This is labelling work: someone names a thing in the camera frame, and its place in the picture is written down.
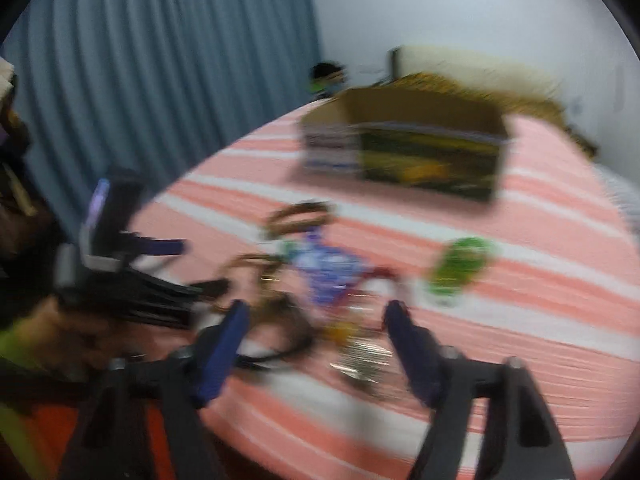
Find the person's left hand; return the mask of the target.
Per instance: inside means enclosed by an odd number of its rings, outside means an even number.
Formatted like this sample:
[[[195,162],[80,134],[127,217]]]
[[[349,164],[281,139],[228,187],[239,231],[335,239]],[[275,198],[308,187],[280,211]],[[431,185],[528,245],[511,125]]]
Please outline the person's left hand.
[[[118,359],[165,354],[149,327],[67,311],[49,296],[1,331],[1,359],[37,376],[81,382]]]

